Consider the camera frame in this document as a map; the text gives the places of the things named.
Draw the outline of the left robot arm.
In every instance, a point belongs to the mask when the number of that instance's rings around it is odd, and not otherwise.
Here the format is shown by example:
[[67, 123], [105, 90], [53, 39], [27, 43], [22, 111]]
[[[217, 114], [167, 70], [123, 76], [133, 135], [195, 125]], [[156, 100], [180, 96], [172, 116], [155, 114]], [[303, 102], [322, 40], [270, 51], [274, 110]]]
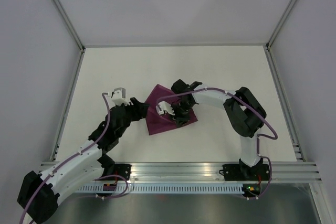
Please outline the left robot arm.
[[17, 198], [23, 215], [43, 223], [83, 184], [97, 178], [112, 178], [115, 162], [107, 153], [132, 122], [146, 118], [149, 107], [131, 98], [130, 102], [109, 108], [105, 119], [74, 154], [42, 172], [26, 174]]

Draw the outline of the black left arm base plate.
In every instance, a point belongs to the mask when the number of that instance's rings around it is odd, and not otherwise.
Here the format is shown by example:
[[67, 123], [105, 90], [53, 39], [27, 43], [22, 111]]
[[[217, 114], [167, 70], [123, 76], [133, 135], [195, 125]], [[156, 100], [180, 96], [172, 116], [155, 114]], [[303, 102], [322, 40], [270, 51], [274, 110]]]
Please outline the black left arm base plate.
[[102, 176], [120, 175], [126, 180], [129, 180], [131, 176], [131, 167], [131, 164], [114, 164], [109, 168], [105, 168]]

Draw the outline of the purple cloth napkin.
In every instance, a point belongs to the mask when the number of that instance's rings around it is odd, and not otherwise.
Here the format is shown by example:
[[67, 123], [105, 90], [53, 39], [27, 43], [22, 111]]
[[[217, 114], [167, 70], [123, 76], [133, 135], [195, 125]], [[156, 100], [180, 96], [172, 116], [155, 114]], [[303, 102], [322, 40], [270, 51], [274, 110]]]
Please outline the purple cloth napkin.
[[159, 115], [157, 113], [156, 105], [161, 101], [165, 101], [171, 105], [173, 102], [177, 101], [180, 96], [182, 96], [182, 93], [193, 91], [200, 85], [201, 83], [197, 81], [192, 84], [187, 84], [181, 79], [173, 83], [170, 89], [157, 84], [145, 101], [150, 105], [146, 116], [146, 124], [149, 134], [154, 135], [178, 129], [179, 127], [177, 127], [175, 122], [171, 120], [171, 115]]

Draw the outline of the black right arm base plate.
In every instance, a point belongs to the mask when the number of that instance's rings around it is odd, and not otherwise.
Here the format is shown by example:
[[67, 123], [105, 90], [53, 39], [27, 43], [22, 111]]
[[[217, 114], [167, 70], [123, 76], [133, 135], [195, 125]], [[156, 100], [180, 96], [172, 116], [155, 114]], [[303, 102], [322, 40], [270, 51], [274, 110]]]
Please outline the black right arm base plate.
[[224, 164], [218, 173], [224, 176], [225, 181], [268, 181], [270, 167], [262, 164], [254, 167], [242, 167], [239, 164]]

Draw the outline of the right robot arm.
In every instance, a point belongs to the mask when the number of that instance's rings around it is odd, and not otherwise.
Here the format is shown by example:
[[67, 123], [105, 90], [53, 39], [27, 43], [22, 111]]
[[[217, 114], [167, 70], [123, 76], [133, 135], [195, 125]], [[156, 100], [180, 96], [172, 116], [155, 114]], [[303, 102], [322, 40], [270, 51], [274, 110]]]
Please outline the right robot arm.
[[241, 155], [238, 164], [224, 164], [218, 171], [226, 181], [267, 181], [270, 165], [259, 156], [259, 130], [265, 124], [266, 111], [246, 87], [235, 92], [207, 88], [201, 82], [187, 84], [181, 79], [171, 87], [178, 100], [171, 104], [170, 118], [177, 127], [191, 121], [196, 104], [207, 104], [225, 110], [233, 130], [240, 137]]

